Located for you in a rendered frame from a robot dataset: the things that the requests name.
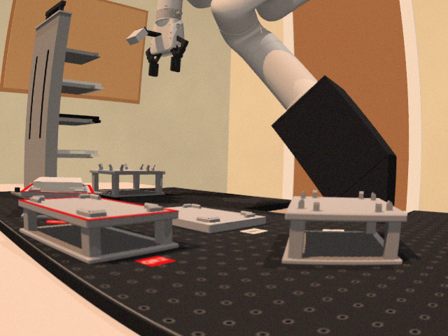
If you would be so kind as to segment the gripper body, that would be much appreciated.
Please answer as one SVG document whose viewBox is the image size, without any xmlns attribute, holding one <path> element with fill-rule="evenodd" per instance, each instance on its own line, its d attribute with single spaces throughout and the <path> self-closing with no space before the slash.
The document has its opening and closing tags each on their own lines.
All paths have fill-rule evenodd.
<svg viewBox="0 0 448 336">
<path fill-rule="evenodd" d="M 153 32 L 161 33 L 160 36 L 152 37 L 150 42 L 150 53 L 152 55 L 161 53 L 162 57 L 172 55 L 170 50 L 180 47 L 181 43 L 176 36 L 184 39 L 183 21 L 175 17 L 161 17 L 155 21 Z"/>
</svg>

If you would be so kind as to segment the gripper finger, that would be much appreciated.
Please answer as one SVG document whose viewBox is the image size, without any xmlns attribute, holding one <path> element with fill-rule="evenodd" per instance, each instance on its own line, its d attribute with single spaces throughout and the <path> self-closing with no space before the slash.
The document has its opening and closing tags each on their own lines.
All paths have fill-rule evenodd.
<svg viewBox="0 0 448 336">
<path fill-rule="evenodd" d="M 162 55 L 161 53 L 156 54 L 156 55 L 151 55 L 150 48 L 147 49 L 146 56 L 147 56 L 147 60 L 149 63 L 149 71 L 148 71 L 149 76 L 154 76 L 154 77 L 158 76 L 158 69 L 159 69 L 158 61 L 159 61 L 161 55 Z M 156 58 L 154 58 L 154 56 L 156 56 Z"/>
<path fill-rule="evenodd" d="M 171 57 L 171 65 L 170 70 L 175 72 L 180 72 L 181 69 L 181 58 L 183 57 L 183 53 L 186 51 L 186 47 L 188 45 L 188 41 L 181 38 L 180 36 L 176 36 L 176 40 L 181 43 L 181 47 L 176 45 L 176 48 L 172 48 L 170 51 L 173 55 Z"/>
</svg>

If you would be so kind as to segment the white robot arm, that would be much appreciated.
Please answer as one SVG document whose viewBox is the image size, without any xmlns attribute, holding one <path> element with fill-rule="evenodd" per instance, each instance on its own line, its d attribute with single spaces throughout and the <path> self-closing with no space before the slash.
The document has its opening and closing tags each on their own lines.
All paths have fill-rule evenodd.
<svg viewBox="0 0 448 336">
<path fill-rule="evenodd" d="M 211 7 L 225 42 L 255 72 L 288 110 L 318 81 L 257 17 L 280 20 L 309 0 L 187 0 L 196 8 Z M 156 19 L 181 20 L 183 0 L 157 0 Z"/>
</svg>

